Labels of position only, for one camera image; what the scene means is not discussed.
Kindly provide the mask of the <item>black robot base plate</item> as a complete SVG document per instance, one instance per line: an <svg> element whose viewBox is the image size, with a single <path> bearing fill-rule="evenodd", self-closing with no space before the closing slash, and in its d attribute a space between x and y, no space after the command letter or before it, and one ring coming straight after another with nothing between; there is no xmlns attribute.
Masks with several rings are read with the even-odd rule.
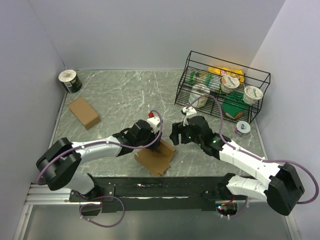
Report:
<svg viewBox="0 0 320 240"><path fill-rule="evenodd" d="M97 177L96 200L102 213L152 210L215 211L216 204L233 199L224 186L227 177Z"/></svg>

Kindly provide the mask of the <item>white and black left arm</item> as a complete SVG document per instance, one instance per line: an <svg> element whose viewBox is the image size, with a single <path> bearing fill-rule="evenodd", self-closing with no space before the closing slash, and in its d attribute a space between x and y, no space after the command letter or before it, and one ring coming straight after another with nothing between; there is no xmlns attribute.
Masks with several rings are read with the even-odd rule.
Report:
<svg viewBox="0 0 320 240"><path fill-rule="evenodd" d="M88 175L76 173L81 164L107 157L119 157L133 150L155 151L161 140L163 120L154 116L138 120L132 127L118 133L87 142L71 142L66 137L56 141L36 162L37 184L44 180L50 190L78 189L87 201L94 201L99 188Z"/></svg>

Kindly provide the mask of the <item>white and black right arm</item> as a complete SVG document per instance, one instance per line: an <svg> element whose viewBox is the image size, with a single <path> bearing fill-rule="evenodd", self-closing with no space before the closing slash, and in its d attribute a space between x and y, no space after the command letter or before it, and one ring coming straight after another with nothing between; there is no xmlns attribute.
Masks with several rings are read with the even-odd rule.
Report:
<svg viewBox="0 0 320 240"><path fill-rule="evenodd" d="M172 124L169 136L173 144L197 144L208 156L229 163L250 177L232 173L225 175L218 187L223 199L242 195L259 199L277 213L288 216L305 192L296 168L266 162L259 156L243 149L230 138L213 132L203 116L194 116Z"/></svg>

